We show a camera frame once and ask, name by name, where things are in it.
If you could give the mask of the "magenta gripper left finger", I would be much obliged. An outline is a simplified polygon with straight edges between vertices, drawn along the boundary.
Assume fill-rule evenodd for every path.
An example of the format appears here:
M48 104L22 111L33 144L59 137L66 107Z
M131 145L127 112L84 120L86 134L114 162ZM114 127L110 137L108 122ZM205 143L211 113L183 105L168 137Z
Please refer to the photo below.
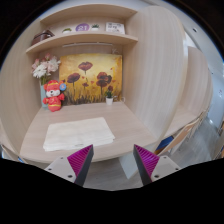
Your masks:
M89 145L68 157L60 156L46 168L46 171L83 186L93 155L93 146Z

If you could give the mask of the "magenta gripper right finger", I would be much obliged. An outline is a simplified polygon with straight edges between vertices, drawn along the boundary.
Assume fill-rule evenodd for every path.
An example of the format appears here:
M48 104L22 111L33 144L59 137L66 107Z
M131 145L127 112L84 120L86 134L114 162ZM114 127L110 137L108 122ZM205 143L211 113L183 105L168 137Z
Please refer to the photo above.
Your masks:
M157 156L143 147L135 145L133 155L143 185L148 185L180 170L168 156Z

